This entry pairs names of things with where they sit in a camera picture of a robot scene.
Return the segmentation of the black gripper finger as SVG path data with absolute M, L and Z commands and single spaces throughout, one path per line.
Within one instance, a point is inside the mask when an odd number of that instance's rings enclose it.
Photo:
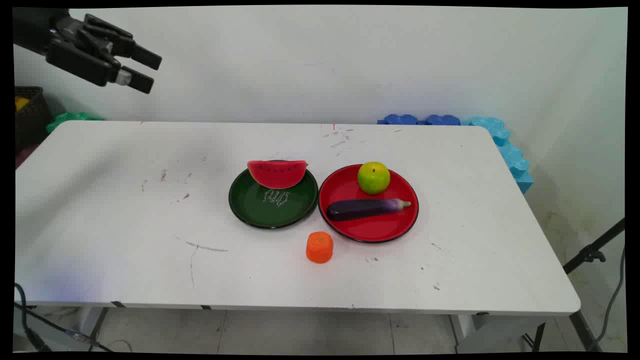
M 76 41 L 53 38 L 46 50 L 46 61 L 91 84 L 105 87 L 117 84 L 150 94 L 154 79 L 123 65 L 116 57 L 130 57 L 121 44 L 107 38 L 79 36 Z
M 107 62 L 115 61 L 115 57 L 123 57 L 153 70 L 158 70 L 162 63 L 160 55 L 137 44 L 130 32 L 93 14 L 85 14 L 76 32 L 76 39 L 84 52 Z

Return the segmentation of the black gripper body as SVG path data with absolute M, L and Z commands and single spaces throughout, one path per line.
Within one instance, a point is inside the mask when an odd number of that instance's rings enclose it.
M 52 39 L 58 36 L 58 23 L 70 18 L 63 7 L 14 7 L 13 43 L 45 56 Z

